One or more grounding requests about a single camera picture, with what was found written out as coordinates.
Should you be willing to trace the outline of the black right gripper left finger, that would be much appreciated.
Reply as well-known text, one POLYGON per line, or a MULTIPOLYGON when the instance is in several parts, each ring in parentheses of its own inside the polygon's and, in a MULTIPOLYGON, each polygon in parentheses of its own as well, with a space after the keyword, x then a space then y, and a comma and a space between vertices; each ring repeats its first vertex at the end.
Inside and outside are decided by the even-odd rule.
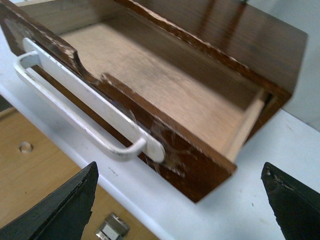
POLYGON ((98 167, 91 162, 0 229, 2 240, 79 240, 92 215, 98 167))

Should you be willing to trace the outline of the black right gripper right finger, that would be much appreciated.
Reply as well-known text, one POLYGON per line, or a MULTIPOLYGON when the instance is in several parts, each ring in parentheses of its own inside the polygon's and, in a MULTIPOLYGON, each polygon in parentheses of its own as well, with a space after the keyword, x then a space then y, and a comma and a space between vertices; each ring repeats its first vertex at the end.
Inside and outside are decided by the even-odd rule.
POLYGON ((269 204, 286 240, 320 238, 320 194, 266 162, 261 172, 269 204))

